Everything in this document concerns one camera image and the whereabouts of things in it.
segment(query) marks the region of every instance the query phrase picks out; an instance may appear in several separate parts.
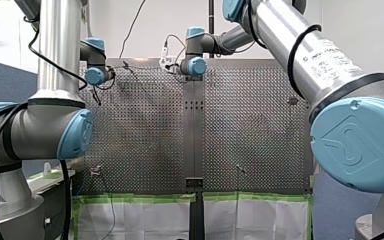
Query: pegboard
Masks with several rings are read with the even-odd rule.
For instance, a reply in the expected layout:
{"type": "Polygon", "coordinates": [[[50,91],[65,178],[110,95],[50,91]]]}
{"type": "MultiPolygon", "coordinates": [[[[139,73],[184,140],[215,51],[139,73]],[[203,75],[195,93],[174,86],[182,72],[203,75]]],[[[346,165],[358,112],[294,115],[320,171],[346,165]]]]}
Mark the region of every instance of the pegboard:
{"type": "Polygon", "coordinates": [[[126,61],[111,89],[97,89],[101,106],[82,94],[95,121],[86,166],[101,166],[100,177],[83,173],[82,192],[183,192],[183,87],[156,61],[126,61]]]}
{"type": "Polygon", "coordinates": [[[308,189],[307,105],[274,60],[211,59],[203,81],[187,84],[157,59],[124,61],[130,69],[109,60],[117,79],[98,90],[101,106],[82,93],[95,116],[86,166],[102,175],[84,171],[75,190],[178,193],[187,177],[203,177],[204,191],[308,189]]]}
{"type": "Polygon", "coordinates": [[[305,192],[312,168],[307,103],[283,69],[272,60],[215,60],[210,66],[204,191],[305,192]]]}

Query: black ring band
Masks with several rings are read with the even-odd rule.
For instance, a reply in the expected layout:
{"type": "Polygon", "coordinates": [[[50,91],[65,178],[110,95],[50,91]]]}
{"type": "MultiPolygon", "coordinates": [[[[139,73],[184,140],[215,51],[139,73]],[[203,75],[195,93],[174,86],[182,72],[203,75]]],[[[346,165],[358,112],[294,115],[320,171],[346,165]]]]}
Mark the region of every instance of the black ring band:
{"type": "Polygon", "coordinates": [[[5,166],[0,167],[0,173],[15,171],[15,170],[20,169],[22,167],[23,167],[23,164],[21,162],[10,164],[10,165],[5,165],[5,166]]]}
{"type": "Polygon", "coordinates": [[[298,50],[298,47],[301,45],[302,41],[304,40],[304,38],[311,32],[314,32],[314,31],[322,31],[322,27],[320,25],[312,25],[310,27],[307,28],[307,30],[305,30],[303,33],[301,33],[294,46],[292,47],[291,49],[291,53],[289,54],[289,59],[288,59],[288,66],[287,66],[287,70],[288,70],[288,77],[289,77],[289,83],[291,84],[292,88],[294,89],[294,91],[302,98],[304,98],[304,96],[302,95],[302,93],[300,92],[300,90],[298,89],[298,86],[295,82],[295,79],[294,79],[294,62],[295,62],[295,55],[297,53],[297,50],[298,50]]]}
{"type": "Polygon", "coordinates": [[[345,97],[346,95],[350,94],[351,92],[354,92],[355,90],[361,87],[379,81],[384,81],[384,73],[369,74],[355,81],[345,84],[344,86],[336,90],[334,93],[330,94],[327,98],[323,99],[323,101],[321,101],[317,105],[317,107],[314,108],[313,112],[310,115],[310,123],[313,124],[316,117],[320,114],[321,111],[323,111],[325,107],[340,100],[341,98],[345,97]]]}
{"type": "Polygon", "coordinates": [[[2,143],[8,157],[12,160],[21,160],[15,153],[14,147],[12,146],[12,123],[14,122],[15,116],[16,115],[13,115],[4,127],[2,132],[2,143]]]}
{"type": "Polygon", "coordinates": [[[56,105],[56,106],[67,106],[85,108],[86,104],[74,100],[68,99],[55,99],[55,98],[35,98],[29,99],[29,105],[56,105]]]}

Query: white wall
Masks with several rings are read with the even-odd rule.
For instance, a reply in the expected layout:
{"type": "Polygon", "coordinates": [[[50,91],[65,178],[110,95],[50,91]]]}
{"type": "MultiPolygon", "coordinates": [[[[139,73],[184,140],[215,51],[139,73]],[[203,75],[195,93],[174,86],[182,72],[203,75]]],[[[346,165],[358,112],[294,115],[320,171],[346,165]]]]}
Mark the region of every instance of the white wall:
{"type": "MultiPolygon", "coordinates": [[[[118,57],[133,18],[142,0],[90,0],[91,28],[106,41],[108,57],[118,57]]],[[[228,31],[236,24],[223,18],[223,0],[215,0],[215,31],[228,31]]],[[[312,23],[322,20],[322,0],[308,0],[306,17],[312,23]]],[[[23,14],[14,1],[0,1],[0,62],[37,72],[37,58],[27,48],[34,32],[22,21],[23,14]]],[[[184,38],[190,26],[208,30],[208,0],[148,0],[129,38],[123,57],[159,57],[168,34],[184,38]]],[[[181,45],[170,41],[170,52],[177,54],[181,45]]],[[[259,46],[227,58],[272,58],[259,46]]]]}
{"type": "Polygon", "coordinates": [[[384,72],[384,0],[323,0],[323,35],[365,71],[384,72]]]}
{"type": "MultiPolygon", "coordinates": [[[[308,0],[306,17],[312,23],[320,23],[321,1],[308,0]]],[[[90,0],[91,27],[94,36],[106,41],[109,57],[118,57],[122,42],[142,0],[90,0]]],[[[220,34],[235,26],[223,18],[223,0],[215,0],[215,32],[220,34]]],[[[208,0],[148,0],[136,22],[123,57],[159,57],[168,34],[184,38],[190,26],[208,30],[208,0]]],[[[170,42],[171,52],[176,54],[181,45],[170,42]]],[[[235,54],[234,58],[271,58],[267,50],[259,46],[235,54]]]]}

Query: silver metal tube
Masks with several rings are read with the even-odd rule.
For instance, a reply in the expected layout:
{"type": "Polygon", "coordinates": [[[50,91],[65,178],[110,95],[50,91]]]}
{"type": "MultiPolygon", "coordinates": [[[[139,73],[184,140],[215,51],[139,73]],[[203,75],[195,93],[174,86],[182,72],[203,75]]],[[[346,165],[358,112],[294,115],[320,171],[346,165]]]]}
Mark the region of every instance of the silver metal tube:
{"type": "MultiPolygon", "coordinates": [[[[283,0],[253,0],[252,7],[257,35],[286,70],[288,58],[296,39],[307,30],[310,24],[294,7],[283,0]]],[[[312,32],[305,37],[298,48],[294,61],[296,84],[306,100],[312,105],[317,104],[333,91],[364,74],[319,32],[312,32]],[[327,69],[322,69],[322,66],[319,66],[323,64],[327,69]],[[315,72],[320,69],[326,72],[315,72]]]]}
{"type": "MultiPolygon", "coordinates": [[[[80,65],[81,7],[80,0],[42,0],[40,15],[40,53],[76,74],[80,65]]],[[[40,59],[38,91],[31,99],[83,102],[78,88],[78,79],[40,59]]]]}
{"type": "Polygon", "coordinates": [[[252,36],[240,25],[221,35],[221,44],[229,50],[236,50],[252,41],[252,36]]]}

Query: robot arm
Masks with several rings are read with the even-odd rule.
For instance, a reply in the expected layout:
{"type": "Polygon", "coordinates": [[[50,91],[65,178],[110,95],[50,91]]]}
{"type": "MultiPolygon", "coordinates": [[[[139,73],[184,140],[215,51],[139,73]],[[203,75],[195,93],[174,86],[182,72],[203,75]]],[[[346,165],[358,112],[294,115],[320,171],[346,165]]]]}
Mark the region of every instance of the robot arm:
{"type": "MultiPolygon", "coordinates": [[[[302,12],[305,1],[295,6],[302,12]]],[[[202,54],[233,54],[254,40],[252,24],[311,106],[311,144],[320,165],[348,187],[384,193],[384,73],[364,72],[297,8],[284,0],[225,0],[225,18],[240,26],[221,36],[190,28],[185,59],[176,72],[203,75],[202,54]]]]}

